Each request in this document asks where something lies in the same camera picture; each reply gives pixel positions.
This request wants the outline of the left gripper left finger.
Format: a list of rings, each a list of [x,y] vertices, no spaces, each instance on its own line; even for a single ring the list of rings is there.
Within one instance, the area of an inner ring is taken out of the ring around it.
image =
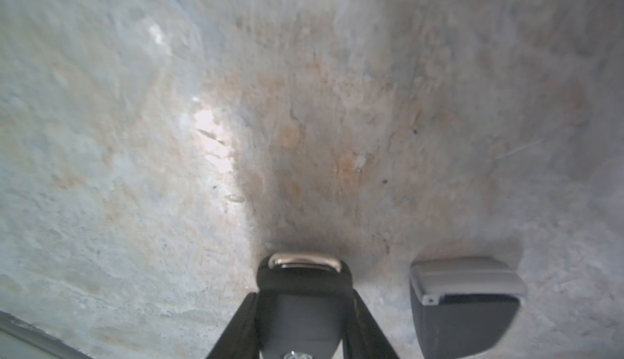
[[[206,359],[259,359],[257,309],[258,294],[251,292],[240,304]]]

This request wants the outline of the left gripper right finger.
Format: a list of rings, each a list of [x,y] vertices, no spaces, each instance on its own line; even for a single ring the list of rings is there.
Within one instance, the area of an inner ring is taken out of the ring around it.
[[[398,359],[393,346],[356,290],[353,290],[353,298],[343,338],[344,358]]]

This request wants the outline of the black car key front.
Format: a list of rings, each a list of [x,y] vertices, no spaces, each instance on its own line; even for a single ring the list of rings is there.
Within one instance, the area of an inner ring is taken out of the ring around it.
[[[342,341],[353,277],[324,253],[277,252],[258,266],[256,326],[264,358],[332,358]]]

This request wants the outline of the black car key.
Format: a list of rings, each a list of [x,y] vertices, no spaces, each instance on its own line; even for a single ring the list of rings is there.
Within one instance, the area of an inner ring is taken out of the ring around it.
[[[409,271],[414,329],[425,358],[474,358],[496,347],[527,286],[507,264],[472,257],[416,261]]]
[[[342,341],[353,277],[324,253],[277,252],[258,266],[256,326],[264,358],[332,358]]]

